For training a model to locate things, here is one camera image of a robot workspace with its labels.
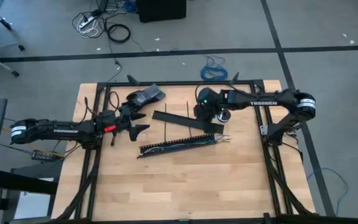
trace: table leg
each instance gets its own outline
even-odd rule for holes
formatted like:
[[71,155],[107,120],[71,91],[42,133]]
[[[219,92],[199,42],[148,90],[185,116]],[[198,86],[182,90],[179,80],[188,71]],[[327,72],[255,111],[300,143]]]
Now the table leg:
[[0,171],[0,188],[54,195],[57,183]]

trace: blue cable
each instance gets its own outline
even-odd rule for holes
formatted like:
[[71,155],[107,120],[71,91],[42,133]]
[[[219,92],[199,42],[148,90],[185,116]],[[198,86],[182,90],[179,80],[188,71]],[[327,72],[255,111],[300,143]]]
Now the blue cable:
[[345,197],[345,195],[347,195],[347,192],[349,191],[349,187],[347,186],[347,183],[346,181],[343,179],[343,177],[341,175],[339,175],[335,170],[333,169],[330,169],[330,168],[320,168],[316,171],[314,171],[312,174],[310,174],[308,176],[308,180],[310,179],[310,177],[312,177],[313,175],[315,175],[317,172],[321,171],[321,170],[328,170],[328,171],[331,171],[333,173],[335,173],[339,178],[341,178],[342,182],[344,183],[346,189],[345,189],[345,192],[342,194],[342,196],[338,199],[338,201],[336,202],[336,211],[335,211],[335,216],[338,216],[338,211],[339,211],[339,206],[341,204],[341,201],[342,199]]
[[[223,57],[218,57],[215,55],[204,55],[206,57],[206,65],[201,69],[200,75],[204,81],[222,81],[227,80],[229,74],[227,70],[221,65],[226,61]],[[216,63],[214,58],[222,59],[221,63]]]

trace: black metal frame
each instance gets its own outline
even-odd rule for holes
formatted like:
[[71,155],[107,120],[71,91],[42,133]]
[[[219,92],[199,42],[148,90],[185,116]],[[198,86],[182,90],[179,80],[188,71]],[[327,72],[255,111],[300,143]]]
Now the black metal frame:
[[[153,83],[156,83],[158,86],[172,86],[172,85],[194,85],[195,86],[195,85],[200,84],[200,82],[143,82],[139,86],[150,86]],[[228,82],[225,82],[225,81],[203,82],[202,84],[203,85],[227,85]],[[237,81],[236,84],[249,85],[251,93],[256,93],[255,86],[257,86],[260,89],[260,91],[264,91],[263,80],[242,80],[242,81]],[[132,83],[98,83],[97,84],[97,87],[96,87],[97,90],[100,90],[102,87],[104,87],[103,110],[106,110],[108,107],[108,93],[110,92],[111,87],[117,87],[117,86],[122,87],[122,86],[135,86],[135,85]],[[95,101],[94,101],[94,105],[93,105],[93,111],[99,110],[99,101],[101,99],[101,94],[102,94],[102,91],[96,92]],[[270,114],[269,107],[265,106],[264,111],[266,114],[267,123],[271,124],[272,117]],[[263,119],[262,119],[262,115],[261,115],[259,107],[255,107],[255,113],[256,113],[258,125],[259,126],[263,125]],[[267,175],[268,175],[268,183],[269,183],[269,187],[270,187],[270,192],[272,194],[273,207],[274,207],[275,214],[279,215],[279,214],[282,214],[282,211],[280,209],[280,203],[278,200],[277,188],[276,188],[273,176],[269,173],[269,168],[267,165],[267,163],[270,162],[269,148],[264,144],[262,136],[260,136],[260,137],[261,137],[260,139],[261,139],[261,142],[263,145],[263,150],[264,150],[264,157],[265,157],[265,163],[266,163],[266,169],[267,169]],[[88,173],[88,166],[90,163],[90,154],[91,154],[91,150],[87,150],[85,152],[85,159],[84,159],[84,163],[83,163],[83,170],[81,173],[80,187],[84,183],[84,181],[86,179],[86,174]],[[279,174],[280,178],[285,183],[285,174],[284,174],[283,165],[282,165],[282,161],[281,161],[281,157],[280,157],[280,151],[278,150],[277,147],[273,149],[273,154],[275,156],[275,160],[277,163],[278,174]],[[98,166],[100,163],[100,158],[101,158],[101,142],[100,142],[99,147],[96,150],[96,155],[94,157],[94,164],[97,164],[96,178],[94,178],[91,183],[91,190],[90,190],[90,194],[89,194],[88,208],[87,208],[87,213],[86,213],[86,218],[90,219],[90,220],[92,219],[92,215],[93,215],[93,206],[94,206],[94,198],[95,198],[95,193],[96,193],[96,184],[98,181],[97,174],[98,174],[98,168],[99,168]],[[287,199],[286,195],[284,195],[284,194],[283,194],[283,198],[285,199],[284,202],[285,202],[285,207],[287,209],[287,213],[292,214],[292,207],[291,207],[289,200]],[[81,200],[75,210],[75,219],[81,218],[82,204],[83,204],[83,201]],[[200,223],[203,223],[203,222],[208,222],[208,223],[222,223],[222,222],[260,223],[261,220],[264,220],[264,218],[197,220],[197,222],[200,222]],[[153,221],[153,220],[139,221],[139,223],[145,223],[145,222],[156,223],[156,224],[161,223],[161,221],[158,221],[158,220],[156,220],[156,221]],[[178,220],[165,220],[163,222],[164,223],[173,223],[173,222],[178,222]],[[138,222],[120,222],[120,223],[138,223]]]
[[[170,85],[198,85],[200,82],[154,82],[159,86],[170,86]],[[153,84],[153,82],[143,82],[138,86],[149,86]],[[202,82],[202,85],[227,85],[228,82],[219,81],[219,82]],[[250,85],[251,93],[256,93],[256,87],[259,88],[259,91],[265,91],[264,82],[263,80],[246,80],[246,81],[238,81],[237,84],[239,85]],[[94,111],[98,111],[99,109],[99,101],[101,97],[101,92],[104,89],[104,102],[103,102],[103,110],[106,110],[108,107],[108,95],[111,87],[114,86],[135,86],[131,83],[98,83],[97,84],[97,92],[95,96],[95,101],[93,105]],[[260,112],[260,107],[256,106],[255,113],[257,118],[258,126],[263,125],[262,114]],[[272,117],[270,114],[270,110],[268,106],[264,106],[264,111],[266,114],[267,124],[272,123]],[[89,183],[91,182],[91,189],[89,194],[88,200],[88,208],[86,213],[86,218],[81,217],[81,208],[82,202],[81,199],[80,203],[75,208],[75,216],[74,220],[52,220],[52,223],[76,223],[76,224],[90,224],[90,223],[97,223],[97,224],[105,224],[105,223],[122,223],[122,224],[256,224],[256,223],[265,223],[265,224],[273,224],[273,223],[302,223],[302,224],[314,224],[314,223],[323,223],[323,224],[350,224],[350,223],[358,223],[358,218],[343,218],[343,217],[322,217],[319,215],[315,215],[312,213],[305,213],[303,215],[294,215],[292,211],[291,203],[293,205],[297,205],[296,207],[300,206],[300,202],[297,202],[295,195],[291,192],[291,190],[287,187],[285,182],[285,174],[282,166],[282,161],[280,157],[280,151],[277,147],[273,148],[273,154],[275,156],[277,169],[274,168],[273,162],[270,158],[269,152],[269,145],[266,144],[265,139],[262,135],[260,135],[260,142],[262,143],[262,149],[264,152],[265,158],[265,165],[268,175],[268,183],[270,187],[270,192],[272,194],[272,203],[274,207],[275,217],[271,218],[269,213],[264,213],[263,217],[260,218],[223,218],[223,219],[201,219],[201,220],[141,220],[141,221],[102,221],[102,222],[92,222],[92,215],[93,215],[93,207],[94,207],[94,198],[96,194],[96,184],[97,184],[97,177],[98,177],[98,170],[99,170],[99,163],[101,158],[101,145],[103,139],[100,139],[98,142],[98,147],[96,149],[96,155],[94,157],[94,168],[93,169],[93,178],[87,178],[88,173],[88,166],[90,163],[90,154],[91,151],[87,150],[85,153],[85,159],[83,163],[83,171],[81,174],[81,184],[80,189],[84,191],[85,189],[82,187],[86,184],[86,181]],[[277,195],[277,188],[275,184],[278,184],[282,188],[284,203],[286,207],[287,213],[282,213],[280,209],[280,204],[278,201]]]

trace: white cable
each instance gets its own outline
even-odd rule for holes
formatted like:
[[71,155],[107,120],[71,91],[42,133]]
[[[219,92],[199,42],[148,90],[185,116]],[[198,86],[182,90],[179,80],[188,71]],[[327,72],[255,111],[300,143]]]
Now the white cable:
[[[80,24],[82,23],[81,21],[83,21],[84,18],[81,17],[80,20],[78,20],[77,23],[77,33],[82,37],[82,38],[90,38],[90,37],[94,37],[99,33],[99,30],[97,29],[97,26],[99,25],[99,21],[97,18],[93,19],[93,23],[92,23],[92,27],[87,29],[87,30],[81,30],[80,28]],[[92,35],[85,35],[85,34],[89,34],[92,31],[96,31],[94,34]]]

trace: black floor stripe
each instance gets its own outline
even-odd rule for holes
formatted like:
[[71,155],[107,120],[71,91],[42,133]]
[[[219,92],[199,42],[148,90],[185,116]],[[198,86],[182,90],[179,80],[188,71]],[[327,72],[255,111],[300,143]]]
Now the black floor stripe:
[[[269,7],[267,6],[266,0],[261,0],[260,2],[262,3],[262,7],[265,12],[268,28],[270,29],[270,33],[272,34],[274,46],[276,46],[276,49],[280,50],[280,49],[282,49],[281,43],[280,43],[280,40],[278,39],[277,30],[274,26],[273,18],[270,13]],[[287,81],[288,87],[295,88],[295,86],[293,84],[292,77],[291,77],[290,69],[288,68],[287,61],[285,60],[285,56],[282,51],[278,52],[278,59],[280,60],[281,66],[283,68],[284,77],[285,77],[285,80]]]
[[84,54],[84,55],[54,55],[54,56],[35,56],[35,57],[6,57],[0,58],[0,62],[48,62],[59,60],[88,60],[104,58],[134,58],[134,57],[161,57],[178,55],[210,55],[210,54],[262,54],[262,53],[293,53],[293,52],[335,52],[358,50],[356,46],[334,46],[334,47],[284,47],[274,48],[254,48],[254,49],[208,49],[208,50],[175,50],[167,52],[133,52],[117,54]]
[[358,45],[355,46],[330,46],[330,47],[285,47],[282,48],[284,53],[292,52],[335,52],[335,51],[347,51],[358,50]]
[[133,52],[116,54],[84,54],[84,55],[56,55],[41,57],[9,57],[0,58],[0,62],[42,62],[54,60],[86,60],[102,58],[134,58],[134,57],[161,57],[177,55],[209,55],[209,54],[249,54],[249,53],[275,53],[273,48],[256,49],[207,49],[207,50],[171,50],[165,52]]
[[[272,33],[273,42],[276,46],[276,49],[278,50],[278,57],[280,59],[281,66],[283,68],[283,72],[284,72],[285,79],[287,81],[287,85],[289,88],[295,88],[295,85],[293,83],[292,76],[290,73],[290,69],[288,68],[287,61],[285,60],[284,51],[281,47],[280,40],[278,39],[277,30],[274,26],[273,18],[270,13],[267,2],[266,2],[266,0],[260,0],[260,2],[262,3],[262,7],[263,7],[265,15],[266,15],[268,27],[270,29],[270,32]],[[303,132],[303,136],[305,138],[305,144],[306,144],[306,148],[309,153],[309,157],[311,158],[310,162],[312,164],[313,170],[319,170],[320,164],[318,162],[317,154],[314,149],[313,141],[311,139],[311,134],[310,134],[309,128],[306,123],[302,127],[302,132]],[[334,208],[333,208],[331,199],[329,198],[328,189],[327,189],[326,183],[324,181],[324,177],[321,172],[318,172],[318,174],[319,175],[318,176],[316,175],[315,177],[316,177],[317,186],[320,191],[321,200],[323,202],[323,206],[326,211],[326,215],[334,217],[335,216]]]

